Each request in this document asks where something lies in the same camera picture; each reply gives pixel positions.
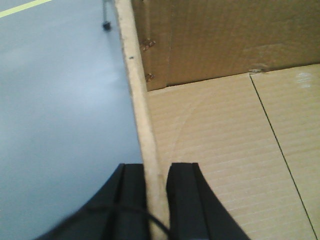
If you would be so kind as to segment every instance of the gray floor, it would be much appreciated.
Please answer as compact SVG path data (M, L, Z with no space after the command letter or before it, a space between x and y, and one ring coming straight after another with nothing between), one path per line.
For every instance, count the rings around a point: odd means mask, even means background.
M2 0L0 11L29 2ZM29 240L140 163L115 17L52 0L0 18L0 239Z

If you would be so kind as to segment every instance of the dark line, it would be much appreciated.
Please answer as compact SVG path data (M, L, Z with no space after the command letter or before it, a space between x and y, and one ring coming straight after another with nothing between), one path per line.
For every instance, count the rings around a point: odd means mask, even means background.
M301 197L301 194L300 194L300 192L299 192L299 189L298 189L298 186L297 186L297 184L296 184L296 181L295 181L295 179L294 179L294 176L292 175L292 172L291 172L291 170L290 170L290 167L289 167L289 165L288 165L288 162L287 162L287 160L286 160L286 157L285 157L285 155L284 155L284 152L282 151L282 148L281 148L280 143L279 143L279 140L278 140L278 138L277 138L277 136L276 136L275 130L274 130L274 128L272 127L271 121L270 121L270 119L269 119L269 117L268 117L268 114L267 114L267 111L266 111L266 109L265 109L265 106L264 106L264 104L262 103L261 97L260 97L260 95L259 95L259 93L258 93L258 90L257 90L257 88L256 88L256 85L255 85L255 83L254 83L254 80L253 80L252 77L251 77L251 74L249 74L249 77L250 77L250 79L251 79L251 82L252 82L252 85L253 85L253 87L254 87L255 93L256 93L256 95L257 95L258 98L259 98L259 101L260 101L260 104L261 104L261 106L262 106L262 108L263 108L263 111L264 111L264 114L265 114L265 116L266 116L266 119L267 119L268 122L269 122L270 128L271 128L271 130L272 130L272 132L273 132L273 136L274 136L274 138L275 138L275 140L276 140L276 143L278 144L278 147L279 147L279 149L280 149L280 152L281 152L281 154L282 154L282 157L283 157L283 159L284 159L284 162L285 162L285 164L286 164L286 167L288 168L288 171L289 171L289 173L290 173L291 179L292 179L293 184L294 184L294 186L295 186L295 189L296 189L296 191L297 191L297 193L298 193L298 195L299 195L300 201L301 201L301 203L302 203L302 206L303 206L303 209L304 209L304 211L305 211L305 214L306 214L306 216L307 216L307 218L308 218L308 220L309 220L309 223L310 223L310 225L311 225L311 228L312 228L312 231L313 231L313 233L314 233L314 236L315 236L316 240L318 240L316 231L315 231L315 229L314 229L314 226L312 225L312 222L311 222L311 219L310 219L309 214L308 214L308 212L307 212L305 203L304 203L304 201L302 200L302 197Z

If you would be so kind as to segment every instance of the tape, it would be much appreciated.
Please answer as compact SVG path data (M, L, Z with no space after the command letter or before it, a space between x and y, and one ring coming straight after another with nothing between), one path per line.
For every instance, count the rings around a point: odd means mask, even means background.
M11 14L15 14L17 12L20 12L20 11L23 11L23 10L26 10L26 9L38 6L40 4L50 2L50 1L52 1L52 0L34 0L34 1L30 1L25 4L15 6L13 8L10 8L10 9L4 10L4 11L0 11L0 18L3 18L5 16L11 15Z

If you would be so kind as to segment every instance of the black object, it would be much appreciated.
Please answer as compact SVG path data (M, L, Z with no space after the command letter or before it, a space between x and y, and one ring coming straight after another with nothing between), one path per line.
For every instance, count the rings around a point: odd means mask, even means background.
M110 31L111 30L111 22L109 21L105 21L103 24L102 24L102 27L105 31Z
M212 192L197 163L173 163L166 191L179 240L250 240Z
M81 217L90 210L94 214ZM149 240L148 219L141 210L147 211L143 165L120 164L101 189L66 220L72 224L60 227L59 234L53 229L37 240Z

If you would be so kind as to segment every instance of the brown cardboard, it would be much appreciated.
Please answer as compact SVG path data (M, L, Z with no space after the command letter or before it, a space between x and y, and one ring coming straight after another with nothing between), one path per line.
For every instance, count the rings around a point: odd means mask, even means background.
M115 0L115 6L149 211L168 226L168 168L198 162L252 240L316 239L319 66L233 74L320 62L320 2ZM146 39L156 43L142 51ZM146 83L147 74L154 78ZM210 78L216 79L196 82ZM196 83L159 89L189 82ZM151 230L153 239L165 239Z
M153 74L147 81L149 90L167 86L170 48L171 0L132 0L139 44L147 39L155 41L148 50L141 50L144 74Z
M252 79L320 237L320 64Z
M315 239L248 73L150 91L148 100L164 174L172 162L199 163L253 240Z
M148 90L320 63L318 0L132 0Z
M115 9L143 158L147 206L151 214L168 226L169 208L165 190L166 178L159 167L158 150L146 101L147 88L139 50L140 46L130 0L116 0ZM166 239L164 233L154 223L151 223L151 232L153 239Z

